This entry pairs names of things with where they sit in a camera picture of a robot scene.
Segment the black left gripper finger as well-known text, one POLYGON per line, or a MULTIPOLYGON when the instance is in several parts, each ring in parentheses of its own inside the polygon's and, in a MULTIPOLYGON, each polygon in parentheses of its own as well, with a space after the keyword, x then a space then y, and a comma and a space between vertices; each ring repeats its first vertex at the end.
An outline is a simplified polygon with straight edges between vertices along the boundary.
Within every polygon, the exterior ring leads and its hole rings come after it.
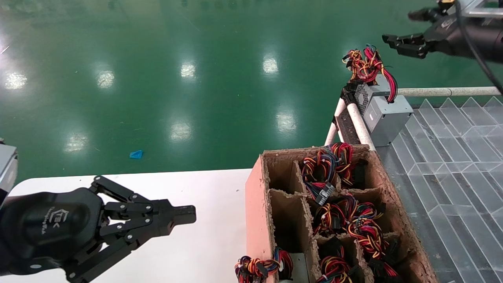
POLYGON ((149 200, 123 185, 105 178, 95 176, 90 191, 111 197, 115 202, 108 202, 103 210, 112 220, 133 220, 139 218, 160 217, 162 225, 192 224, 196 222, 196 208, 173 206, 169 200, 149 200))

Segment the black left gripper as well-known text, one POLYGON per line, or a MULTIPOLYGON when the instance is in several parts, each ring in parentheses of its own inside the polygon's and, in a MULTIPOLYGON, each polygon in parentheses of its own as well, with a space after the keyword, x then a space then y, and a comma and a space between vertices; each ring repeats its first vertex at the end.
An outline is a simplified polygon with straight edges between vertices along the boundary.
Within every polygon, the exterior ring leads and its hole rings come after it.
POLYGON ((101 227, 103 204, 87 188, 7 197, 1 208, 1 275, 65 268, 68 282, 90 283, 175 226, 173 216, 155 215, 101 227), (102 244, 107 246, 99 250, 102 244))

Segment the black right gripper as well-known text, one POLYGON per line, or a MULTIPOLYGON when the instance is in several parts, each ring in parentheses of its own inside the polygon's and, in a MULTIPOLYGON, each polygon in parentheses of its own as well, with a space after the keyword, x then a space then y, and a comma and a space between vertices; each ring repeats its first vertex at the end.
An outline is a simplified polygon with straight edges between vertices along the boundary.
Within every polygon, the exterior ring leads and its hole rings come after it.
POLYGON ((406 36, 384 34, 382 40, 398 54, 424 59, 428 52, 440 52, 449 56, 474 57, 455 15, 447 15, 439 7, 426 7, 410 11, 408 18, 416 22, 431 22, 425 32, 406 36))

